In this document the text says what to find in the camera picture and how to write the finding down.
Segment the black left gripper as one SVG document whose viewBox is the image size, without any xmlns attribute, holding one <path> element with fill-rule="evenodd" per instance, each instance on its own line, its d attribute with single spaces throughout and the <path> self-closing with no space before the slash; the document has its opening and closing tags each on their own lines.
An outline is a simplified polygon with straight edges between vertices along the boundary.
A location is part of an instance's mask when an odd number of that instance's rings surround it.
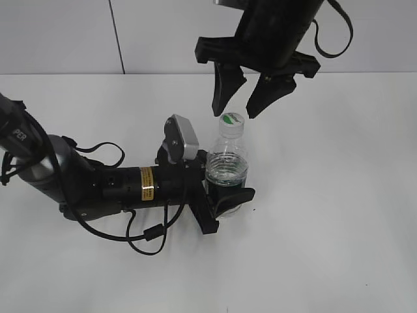
<svg viewBox="0 0 417 313">
<path fill-rule="evenodd" d="M 199 150 L 193 160 L 171 164 L 167 153 L 159 150 L 157 165 L 104 170 L 101 176 L 102 197 L 122 209 L 142 209 L 170 205 L 188 205 L 204 235 L 218 231 L 219 217 L 225 212 L 252 201 L 253 188 L 231 189 L 216 202 L 214 212 L 205 194 L 207 152 Z"/>
</svg>

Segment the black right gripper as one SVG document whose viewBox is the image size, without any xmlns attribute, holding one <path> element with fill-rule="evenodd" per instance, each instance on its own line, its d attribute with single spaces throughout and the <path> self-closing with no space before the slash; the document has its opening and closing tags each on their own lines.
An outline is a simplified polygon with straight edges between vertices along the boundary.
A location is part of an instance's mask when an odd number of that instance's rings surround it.
<svg viewBox="0 0 417 313">
<path fill-rule="evenodd" d="M 250 119 L 295 90 L 293 74 L 314 77 L 318 60 L 296 49 L 320 7 L 310 0 L 248 1 L 232 37 L 198 38 L 197 62 L 214 62 L 215 117 L 246 83 L 241 67 L 262 73 L 246 105 Z"/>
</svg>

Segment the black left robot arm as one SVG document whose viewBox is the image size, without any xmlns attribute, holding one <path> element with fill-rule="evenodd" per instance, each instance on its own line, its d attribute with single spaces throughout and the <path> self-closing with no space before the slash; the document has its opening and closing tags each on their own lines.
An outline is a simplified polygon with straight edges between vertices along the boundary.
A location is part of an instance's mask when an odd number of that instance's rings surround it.
<svg viewBox="0 0 417 313">
<path fill-rule="evenodd" d="M 155 164 L 106 165 L 65 136 L 48 135 L 23 102 L 1 97 L 1 183 L 18 176 L 59 204 L 69 220 L 88 222 L 129 209 L 188 206 L 204 234 L 216 233 L 218 218 L 249 202 L 252 188 L 204 185 L 207 154 L 199 148 L 190 121 L 172 115 Z"/>
</svg>

